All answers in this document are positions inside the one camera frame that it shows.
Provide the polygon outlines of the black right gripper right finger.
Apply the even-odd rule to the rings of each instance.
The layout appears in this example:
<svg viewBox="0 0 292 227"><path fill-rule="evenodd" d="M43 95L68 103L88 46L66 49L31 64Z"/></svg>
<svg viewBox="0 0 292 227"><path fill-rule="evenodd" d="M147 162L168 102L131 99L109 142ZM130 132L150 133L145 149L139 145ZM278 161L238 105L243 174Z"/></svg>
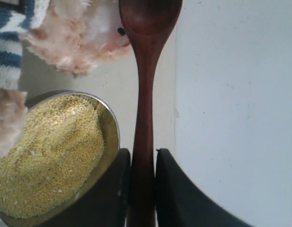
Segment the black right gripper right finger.
<svg viewBox="0 0 292 227"><path fill-rule="evenodd" d="M246 227L187 177L166 148L157 153L155 203L160 227Z"/></svg>

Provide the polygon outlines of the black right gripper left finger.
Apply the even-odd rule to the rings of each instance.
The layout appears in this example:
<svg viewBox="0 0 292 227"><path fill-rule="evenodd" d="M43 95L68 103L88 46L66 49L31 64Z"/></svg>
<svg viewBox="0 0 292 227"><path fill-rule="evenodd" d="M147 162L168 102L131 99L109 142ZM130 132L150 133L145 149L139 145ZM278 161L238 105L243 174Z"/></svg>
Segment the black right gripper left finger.
<svg viewBox="0 0 292 227"><path fill-rule="evenodd" d="M118 154L97 183L62 213L41 227L124 227L128 204L131 157Z"/></svg>

